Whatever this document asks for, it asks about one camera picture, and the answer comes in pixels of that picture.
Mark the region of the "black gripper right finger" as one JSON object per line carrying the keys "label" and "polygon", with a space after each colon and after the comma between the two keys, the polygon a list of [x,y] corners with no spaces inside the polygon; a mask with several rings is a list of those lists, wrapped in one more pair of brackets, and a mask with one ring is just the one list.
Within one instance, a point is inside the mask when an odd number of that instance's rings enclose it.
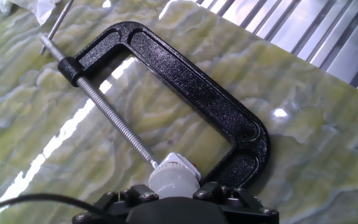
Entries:
{"label": "black gripper right finger", "polygon": [[230,224],[279,224],[278,210],[263,206],[246,189],[209,182],[193,194],[193,199],[217,205]]}

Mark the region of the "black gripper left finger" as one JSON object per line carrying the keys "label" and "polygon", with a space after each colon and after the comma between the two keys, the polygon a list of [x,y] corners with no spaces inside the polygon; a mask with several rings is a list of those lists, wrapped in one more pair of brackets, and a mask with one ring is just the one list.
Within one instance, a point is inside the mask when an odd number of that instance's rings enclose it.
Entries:
{"label": "black gripper left finger", "polygon": [[[159,199],[159,195],[146,185],[133,185],[129,189],[120,192],[107,192],[95,202],[96,208],[118,217],[119,221],[125,221],[132,208],[147,202]],[[101,216],[90,212],[83,212],[75,215],[72,224],[105,224],[108,221]]]}

